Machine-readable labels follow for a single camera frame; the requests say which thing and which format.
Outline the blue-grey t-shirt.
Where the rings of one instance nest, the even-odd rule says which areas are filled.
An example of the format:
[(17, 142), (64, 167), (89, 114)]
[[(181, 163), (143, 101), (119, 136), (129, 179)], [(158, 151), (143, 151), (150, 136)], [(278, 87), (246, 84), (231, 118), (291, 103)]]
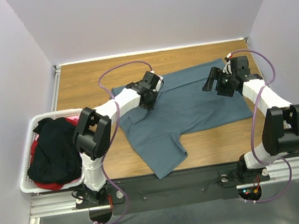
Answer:
[(182, 134), (252, 117), (240, 94), (224, 97), (215, 90), (202, 90), (210, 70), (224, 66), (219, 58), (165, 74), (153, 110), (137, 107), (120, 117), (119, 124), (129, 144), (158, 179), (166, 177), (187, 158), (180, 143)]

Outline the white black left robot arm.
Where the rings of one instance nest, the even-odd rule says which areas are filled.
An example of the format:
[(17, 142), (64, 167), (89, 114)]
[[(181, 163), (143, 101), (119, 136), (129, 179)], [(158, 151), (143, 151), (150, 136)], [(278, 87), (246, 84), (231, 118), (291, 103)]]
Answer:
[(142, 79), (131, 82), (107, 103), (94, 109), (82, 109), (76, 126), (73, 143), (82, 159), (84, 174), (84, 195), (80, 198), (95, 205), (102, 205), (107, 199), (104, 188), (106, 177), (103, 173), (103, 159), (113, 141), (112, 125), (119, 126), (120, 118), (128, 111), (141, 107), (153, 109), (163, 78), (155, 76), (150, 81)]

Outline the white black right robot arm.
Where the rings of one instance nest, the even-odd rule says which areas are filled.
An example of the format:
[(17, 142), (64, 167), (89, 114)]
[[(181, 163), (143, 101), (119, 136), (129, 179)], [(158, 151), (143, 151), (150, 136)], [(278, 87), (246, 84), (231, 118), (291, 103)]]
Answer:
[(261, 144), (241, 155), (236, 176), (249, 182), (278, 157), (299, 151), (299, 104), (292, 104), (276, 94), (261, 76), (253, 74), (246, 63), (228, 71), (212, 67), (202, 88), (215, 88), (218, 95), (231, 97), (235, 92), (254, 103), (254, 112), (265, 116)]

